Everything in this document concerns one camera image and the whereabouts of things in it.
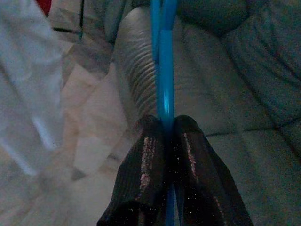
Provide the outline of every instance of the ribbed black fabric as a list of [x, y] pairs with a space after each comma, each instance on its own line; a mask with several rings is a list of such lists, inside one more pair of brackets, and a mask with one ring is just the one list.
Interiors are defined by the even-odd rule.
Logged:
[[175, 178], [184, 193], [185, 226], [252, 226], [226, 165], [197, 123], [179, 116], [174, 123]]
[[153, 116], [140, 124], [142, 135], [118, 170], [111, 202], [97, 226], [164, 225], [163, 129]]

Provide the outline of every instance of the leather sofa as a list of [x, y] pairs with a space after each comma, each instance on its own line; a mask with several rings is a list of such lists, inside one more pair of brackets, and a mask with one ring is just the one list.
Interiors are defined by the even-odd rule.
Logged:
[[[147, 0], [109, 2], [106, 38], [131, 126], [157, 115]], [[301, 225], [301, 1], [179, 0], [175, 114], [228, 166], [253, 223]]]

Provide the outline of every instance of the tiled floor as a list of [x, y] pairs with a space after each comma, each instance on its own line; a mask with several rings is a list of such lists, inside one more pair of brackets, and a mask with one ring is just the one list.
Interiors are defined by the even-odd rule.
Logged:
[[[56, 9], [54, 26], [76, 28], [76, 15]], [[37, 177], [24, 175], [0, 150], [0, 226], [94, 226], [108, 205], [118, 166], [133, 139], [107, 74], [113, 46], [96, 20], [85, 34], [57, 33], [64, 50], [64, 144]]]

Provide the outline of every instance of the white cloth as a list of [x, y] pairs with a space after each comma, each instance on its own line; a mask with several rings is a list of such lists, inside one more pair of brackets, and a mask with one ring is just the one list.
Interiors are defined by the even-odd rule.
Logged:
[[34, 0], [0, 0], [0, 144], [31, 175], [62, 143], [61, 59]]

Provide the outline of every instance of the red object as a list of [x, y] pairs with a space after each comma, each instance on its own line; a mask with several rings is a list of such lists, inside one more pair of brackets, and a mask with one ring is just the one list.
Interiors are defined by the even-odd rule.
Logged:
[[38, 5], [43, 10], [44, 14], [48, 16], [50, 8], [51, 8], [51, 0], [36, 0]]

